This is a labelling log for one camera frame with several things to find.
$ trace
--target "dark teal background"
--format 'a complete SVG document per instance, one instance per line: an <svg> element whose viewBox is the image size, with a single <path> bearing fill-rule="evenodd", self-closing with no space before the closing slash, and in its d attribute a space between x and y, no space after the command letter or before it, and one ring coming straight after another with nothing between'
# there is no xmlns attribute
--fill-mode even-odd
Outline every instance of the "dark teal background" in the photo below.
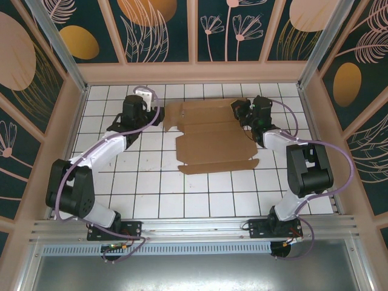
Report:
<svg viewBox="0 0 388 291"><path fill-rule="evenodd" d="M24 5L24 8L26 9L26 11L28 12L28 14L30 15L30 17L32 18L32 21L35 22L36 26L38 27L39 31L41 32L41 35L43 36L44 40L47 42L48 45L50 45L50 41L49 39L46 37L46 34L43 32L43 29L41 28L41 26L38 24L38 22L36 20L34 20L34 17L31 13L31 10L29 9L28 5L25 3L25 1L23 0L22 1L23 5ZM56 51L54 49L52 49L53 53L55 54L56 56L56 59L59 61L59 63L61 64L62 68L65 70L65 72L67 73L67 69L65 67L65 65L62 63L61 59L59 58L58 54L56 53Z"/></svg>
<svg viewBox="0 0 388 291"><path fill-rule="evenodd" d="M109 0L112 8L113 16L119 31L120 40L123 50L127 44L127 31L120 16L127 22L130 20L123 14L117 0ZM169 52L165 62L188 62L189 61L189 37L187 32L187 2L186 0L177 0L177 8L175 15L166 22L167 30L169 32Z"/></svg>
<svg viewBox="0 0 388 291"><path fill-rule="evenodd" d="M287 21L290 19L290 6L291 6L291 3L292 3L292 0L287 0L286 4L284 6L284 10L283 10L283 13L282 13L281 18L280 18L279 26L278 26L278 29L276 31L275 38L274 38L274 40L272 42L272 47L271 47L271 50L270 50L270 53L269 53L269 56L268 56L268 61L306 61L309 58L309 56L310 56L310 53L301 53L299 55L299 58L298 58L298 51L299 51L300 45L296 46L296 49L295 49L294 53L291 55L291 58L289 58L289 59L282 59L280 57L281 53L279 53L279 57L276 55L276 48L277 48L277 45L278 45L278 41L279 41L279 37L280 37L281 31L283 30L284 26L286 26ZM292 28L292 24L289 23L288 24L288 29L287 29L285 35L288 34L288 32L291 30L291 28ZM303 45L302 50L306 46L309 45L310 41L313 39L313 37L315 36L316 33L317 32L310 32L310 33L307 34L306 40L304 41L304 45Z"/></svg>
<svg viewBox="0 0 388 291"><path fill-rule="evenodd" d="M369 15L370 7L373 1L370 1L366 9L359 17L357 23L366 19ZM363 34L370 31L370 28L365 22L363 25L358 27L352 32L345 40L343 46L340 48L338 53L345 50L355 48L357 42ZM341 107L334 101L333 96L333 83L337 70L346 62L350 62L358 66L361 71L361 88L358 92L354 102L347 107ZM336 57L325 75L323 76L323 82L326 86L327 92L330 96L330 100L333 104L334 110L338 117L339 123L342 129L346 129L353 120L364 111L364 109L387 87L388 85L388 74L387 74L388 56L386 55L383 59L380 59L377 64L359 63L356 60L354 51L348 52L344 55Z"/></svg>
<svg viewBox="0 0 388 291"><path fill-rule="evenodd" d="M378 110L371 118L369 118L363 126L361 126L357 132L369 129L375 125L377 125L383 118L385 118L388 115L388 103L385 104L380 110ZM347 143L349 145L349 149L355 149L359 147L358 144L351 144L352 142L352 136L347 140ZM373 143L381 143L383 144L383 141L388 140L388 130L385 129L385 131L380 132L374 139ZM353 157L357 158L368 158L369 156L380 156L385 153L385 149L379 149L377 146L374 147L363 147L358 150L351 151ZM386 160L387 156L381 157L380 161L382 164L386 163L383 160ZM365 170L368 170L367 167L359 164L355 164L356 168L358 169L358 174L360 175L360 178L365 181L370 181L370 176L367 173L362 172ZM370 205L372 206L373 213L375 215L382 214L384 212L388 211L388 181L378 182L378 183L366 183L363 182L363 186L366 192L366 195L369 199Z"/></svg>
<svg viewBox="0 0 388 291"><path fill-rule="evenodd" d="M77 9L65 24L55 24L60 31L70 25L77 25L90 32L97 40L99 53L93 59L79 59L74 56L78 64L112 63L118 62L112 40L105 25L104 17L99 8L97 0L76 0Z"/></svg>
<svg viewBox="0 0 388 291"><path fill-rule="evenodd" d="M383 236L383 240L386 243L386 247L388 249L388 227L380 229L381 235Z"/></svg>
<svg viewBox="0 0 388 291"><path fill-rule="evenodd" d="M275 1L268 0L266 3L252 6L239 6L231 9L228 32L228 61L236 61L237 40L233 29L233 17L241 15L241 22L246 16L259 16L263 36L261 38L241 41L239 44L238 61L258 61L263 47L264 38L266 37L269 20ZM226 29L226 20L229 6L226 1L198 1L198 61L209 62L210 56L207 49L206 34L201 24L201 17L219 16L222 25ZM209 35L210 50L213 61L225 60L225 31Z"/></svg>
<svg viewBox="0 0 388 291"><path fill-rule="evenodd" d="M325 55L323 56L321 62L319 63L318 65L318 70L321 70L322 66L324 65L324 63L326 62L327 58L329 57L329 55L331 54L332 50L333 50L333 47L334 45L337 43L338 39L340 38L340 36L342 35L342 32L344 31L347 23L349 22L349 20L352 18L352 15L354 13L354 11L356 10L356 8L358 7L358 4L360 3L360 0L355 0L353 2L353 5L352 5L352 9L350 9L350 12L349 14L347 15L345 21L342 23L341 25L341 28L339 29L338 33L336 34L334 40L332 41L329 49L326 51Z"/></svg>
<svg viewBox="0 0 388 291"><path fill-rule="evenodd" d="M5 243L7 242L8 233L6 232L0 232L0 257L2 254L2 251L4 250Z"/></svg>
<svg viewBox="0 0 388 291"><path fill-rule="evenodd" d="M15 143L12 148L12 155L31 166L34 165L36 155L39 152L41 143L37 141L20 124L13 120L6 112L0 109L0 121L5 121L7 128L10 122L18 127ZM0 156L0 168L28 179L32 169L15 161L12 158ZM0 172L0 196L9 198L22 198L27 183ZM20 201L0 199L0 216L14 219L18 211Z"/></svg>
<svg viewBox="0 0 388 291"><path fill-rule="evenodd" d="M5 0L5 3L3 2L0 6L0 11L11 16L14 20L18 21L24 29L27 31L28 35L31 37L31 40L35 43L37 47L44 53L43 48L39 45L39 42L36 40L36 38L33 36L29 28L27 27L27 24L23 21L18 11L15 9L13 4L10 2L10 0ZM55 69L54 65L50 63L50 66L55 74L55 79L58 83L58 86L55 86L54 88L51 88L51 90L54 92L54 94L51 96L51 100L53 103L56 102L59 91L61 90L63 79L61 75L58 73L58 71ZM35 75L33 81L35 84L41 89L46 87L47 84L44 84L43 82L38 81L38 77ZM31 115L26 109L23 108L22 105L20 105L19 101L13 96L13 93L10 89L4 87L0 84L0 93L2 93L23 115L25 115L29 120L31 120L32 123L34 123L35 126L37 126L38 129L40 129L43 133L46 131L47 124L49 123L49 120L40 121L37 118L35 118L33 115Z"/></svg>

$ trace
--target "cable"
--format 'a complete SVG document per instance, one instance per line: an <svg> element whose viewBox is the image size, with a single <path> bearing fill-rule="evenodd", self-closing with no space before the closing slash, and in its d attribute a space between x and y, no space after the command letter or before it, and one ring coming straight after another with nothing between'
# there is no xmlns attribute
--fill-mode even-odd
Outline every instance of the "cable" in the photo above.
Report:
<svg viewBox="0 0 388 291"><path fill-rule="evenodd" d="M243 129L243 132L245 133L245 135L247 136L247 138L249 138L251 141L254 141L253 138L250 138L249 135L247 134L246 130L244 128Z"/></svg>
<svg viewBox="0 0 388 291"><path fill-rule="evenodd" d="M114 260L114 261L108 261L108 260L105 258L105 254L106 254L106 251L105 251L105 252L103 253L103 256L102 256L102 257L104 258L104 260L105 260L106 263L107 263L107 262L110 262L110 263L114 264L115 262L118 263L118 262L120 262L120 261L123 261L123 260L129 258L133 253L135 253L135 252L136 252L136 251L137 251L137 250L145 243L146 238L145 238L145 237L142 237L142 236L121 235L121 234L119 234L119 233L111 232L111 231L109 231L109 230L107 230L107 229L105 229L105 228L103 228L103 227L101 227L101 226L99 226L99 225L97 225L97 224L93 224L93 223L90 222L90 221L84 220L84 219L82 219L82 218L77 218L77 217L75 217L75 216L71 216L71 217L69 217L69 218L62 219L62 218L61 218L61 214L59 213L59 202L61 201L61 195L62 195L63 188L64 188L64 186L65 186L65 184L66 184L66 181L67 181L67 178L70 176L71 172L74 171L74 169L77 167L77 165L78 165L80 162L82 162L83 160L87 159L88 156L89 156L90 154L92 154L92 153L93 153L100 145L102 145L103 143L105 143L105 142L107 142L107 141L109 141L109 140L111 140L112 138L115 138L115 137L117 137L117 136L132 135L132 134L134 134L134 133L142 132L143 130L145 130L145 129L147 129L148 127L150 127L150 126L156 121L156 119L158 118L159 113L160 113L160 104L159 104L158 95L155 93L154 90L152 90L152 89L150 89L150 88L148 88L148 87L146 87L146 86L137 86L137 87L135 87L135 88L133 89L133 92L135 93L136 90L139 89L139 88L148 90L148 91L151 92L152 95L155 97L157 109L156 109L156 115L154 116L154 118L150 121L150 123L148 123L146 126L140 128L140 129L130 130L130 131L128 131L128 132L122 132L122 133L115 133L114 135L110 135L110 136L106 137L106 139L102 139L102 140L100 140L99 142L97 142L90 150L88 150L88 151L85 153L85 155L84 155L82 158L79 158L77 161L75 161L74 164L72 164L72 165L70 166L70 168L66 171L65 175L63 176L63 178L62 178L62 180L61 180L61 183L59 184L58 194L57 194L56 200L55 200L55 208L54 208L54 210L55 210L55 215L56 215L57 219L60 220L60 221L65 222L65 221L69 221L69 220L71 220L71 219L73 219L73 218L76 218L76 219L81 220L81 221L83 221L83 222L85 222L85 223L89 223L89 224L93 225L94 227L96 227L97 229L99 229L99 230L101 230L101 231L103 231L103 232L105 232L105 233L108 233L108 234L113 235L113 236L117 236L117 237L119 237L119 238L133 239L133 240L142 239L142 242L141 242L137 247L135 247L128 255L121 256L120 258L118 258L118 259L116 259L116 260Z"/></svg>
<svg viewBox="0 0 388 291"><path fill-rule="evenodd" d="M308 197L305 201L303 201L295 210L295 216L299 218L300 221L304 222L308 228L310 229L311 231L311 245L310 245L310 248L305 252L303 253L302 255L300 256L296 256L294 258L283 258L283 257L278 257L276 256L275 258L279 258L279 259L283 259L283 260L288 260L288 261L294 261L294 260L297 260L297 259L301 259L305 256L307 256L311 250L313 249L314 247L314 243L315 243L315 234L314 234L314 230L313 230L313 227L311 226L311 224L309 224L305 219L301 218L299 216L299 212L302 210L302 208L312 199L317 199L317 198L320 198L320 197L325 197L325 196L332 196L332 195L336 195L336 194L339 194L340 192L342 192L343 190L345 190L345 188L347 188L349 186L349 184L352 182L353 180L353 177L354 177L354 174L355 174L355 169L354 169L354 165L353 165L353 162L352 162L352 159L351 157L347 154L347 152L345 152L343 149L341 149L340 147L337 147L333 144L329 144L328 142L324 142L324 141L312 141L312 140L305 140L305 139L299 139L297 138L297 134L299 132L299 124L298 124L298 120L296 119L296 115L295 113L291 110L291 108L287 105L285 105L284 103L282 102L279 102L279 101L276 101L276 100L272 100L272 102L275 102L277 104L280 104L282 105L283 107L287 108L288 111L292 114L294 120L295 120L295 127L296 127L296 131L295 131L295 134L294 135L291 135L287 130L281 130L280 131L280 134L283 135L284 137L286 138L289 138L290 140L292 141L298 141L298 142L302 142L302 143L311 143L311 144L320 144L322 146L328 146L328 147L331 147L332 149L335 149L337 151L339 151L340 153L343 154L343 156L346 158L347 162L349 163L349 168L350 168L350 173L349 173L349 177L347 179L347 181L345 182L344 185L342 185L340 188L336 189L336 190L333 190L333 191L329 191L327 193L322 193L322 194L318 194L318 195L314 195L314 196L310 196Z"/></svg>
<svg viewBox="0 0 388 291"><path fill-rule="evenodd" d="M324 146L327 146L327 147L331 147L332 149L335 149L337 151L339 151L340 153L343 154L343 156L346 158L347 162L349 163L349 168L350 168L350 173L349 173L349 177L347 179L347 181L345 182L344 185L342 185L340 188L336 189L336 190L333 190L333 191L329 191L327 193L322 193L322 194L318 194L318 195L314 195L314 196L310 196L308 197L305 201L303 201L299 206L298 208L295 210L295 215L298 215L299 212L302 210L302 208L306 205L306 203L308 203L310 200L313 200L313 199L317 199L317 198L320 198L320 197L325 197L325 196L332 196L332 195L336 195L340 192L342 192L343 190L345 190L345 188L347 188L347 186L349 186L349 184L352 182L353 180L353 177L354 177L354 174L355 174L355 169L354 169L354 166L353 166L353 161L351 159L351 157L347 154L347 152L345 152L343 149L341 149L340 147L337 147L333 144L329 144L328 142L324 142L324 141L309 141L309 140L305 140L305 139L299 139L299 138L295 138L293 136L290 136L288 133L285 133L285 132L280 132L281 135L283 135L284 137L286 138L289 138L291 139L292 141L298 141L298 142L308 142L308 143L311 143L311 144L320 144L320 145L324 145Z"/></svg>
<svg viewBox="0 0 388 291"><path fill-rule="evenodd" d="M246 226L249 222L245 222L242 226L241 226L241 229L242 230L245 230L245 231L248 231L249 230L249 227L246 227L244 228L244 226Z"/></svg>
<svg viewBox="0 0 388 291"><path fill-rule="evenodd" d="M275 103L277 103L277 104L282 105L284 108L287 108L288 111L291 113L292 117L293 117L294 120L295 120L295 134L292 135L292 136L297 136L297 135L298 135L298 132L299 132L299 123L298 123L298 120L297 120L297 118L296 118L295 113L291 110L290 107L288 107L287 105L285 105L285 103L282 103L282 102L276 101L276 100L272 100L272 99L271 99L271 101L272 101L272 102L275 102Z"/></svg>
<svg viewBox="0 0 388 291"><path fill-rule="evenodd" d="M298 236L298 237L303 237L303 236L301 236L295 229L293 229L292 227L290 227L290 230L292 231L292 233L294 234L294 235L296 235L296 236Z"/></svg>
<svg viewBox="0 0 388 291"><path fill-rule="evenodd" d="M298 259L301 259L301 258L304 258L305 256L307 256L311 252L311 250L313 249L314 244L315 244L315 234L314 234L313 227L311 226L311 224L309 224L302 217L299 217L299 220L304 222L309 227L309 229L311 230L311 245L310 245L309 249L305 253L300 255L300 256L295 256L293 258L283 258L282 256L276 256L275 259L283 259L285 261L296 261Z"/></svg>

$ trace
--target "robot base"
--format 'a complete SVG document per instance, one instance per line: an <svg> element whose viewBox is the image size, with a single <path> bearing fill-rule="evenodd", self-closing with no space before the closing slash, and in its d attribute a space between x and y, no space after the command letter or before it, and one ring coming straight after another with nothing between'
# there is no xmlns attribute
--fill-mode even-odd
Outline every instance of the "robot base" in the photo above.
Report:
<svg viewBox="0 0 388 291"><path fill-rule="evenodd" d="M141 221L122 221L120 231L122 235L141 236ZM94 226L88 226L87 232L88 241L125 241L125 238L119 238L114 235L102 232Z"/></svg>
<svg viewBox="0 0 388 291"><path fill-rule="evenodd" d="M302 237L301 222L298 218L288 221L280 221L272 207L267 219L248 220L250 238L284 238L294 237L296 232Z"/></svg>

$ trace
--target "cardboard box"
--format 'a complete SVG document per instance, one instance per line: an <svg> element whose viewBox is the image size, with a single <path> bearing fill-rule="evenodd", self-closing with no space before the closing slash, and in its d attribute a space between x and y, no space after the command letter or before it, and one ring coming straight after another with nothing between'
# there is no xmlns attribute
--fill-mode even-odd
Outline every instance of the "cardboard box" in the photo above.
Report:
<svg viewBox="0 0 388 291"><path fill-rule="evenodd" d="M173 126L184 135L176 139L178 166L187 175L254 169L256 143L234 118L231 103L236 98L175 102L166 106L164 130Z"/></svg>

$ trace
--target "golden circle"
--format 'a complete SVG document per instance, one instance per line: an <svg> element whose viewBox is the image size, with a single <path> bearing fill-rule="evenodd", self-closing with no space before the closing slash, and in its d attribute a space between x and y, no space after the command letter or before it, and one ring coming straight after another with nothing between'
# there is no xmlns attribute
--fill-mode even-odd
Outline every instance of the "golden circle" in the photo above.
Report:
<svg viewBox="0 0 388 291"><path fill-rule="evenodd" d="M99 53L99 47L95 37L86 29L70 25L61 29L62 36L69 52L79 59L93 59Z"/></svg>
<svg viewBox="0 0 388 291"><path fill-rule="evenodd" d="M351 62L343 64L335 74L333 94L335 102L341 107L351 105L361 87L361 71Z"/></svg>
<svg viewBox="0 0 388 291"><path fill-rule="evenodd" d="M293 0L290 6L292 26L302 32L325 28L339 0Z"/></svg>
<svg viewBox="0 0 388 291"><path fill-rule="evenodd" d="M0 84L21 91L35 76L34 43L23 26L0 12Z"/></svg>
<svg viewBox="0 0 388 291"><path fill-rule="evenodd" d="M129 20L141 26L155 26L159 24L157 20L151 23L153 17L149 3L152 5L155 13L159 11L163 15L165 22L173 18L176 12L176 0L117 0L117 3Z"/></svg>

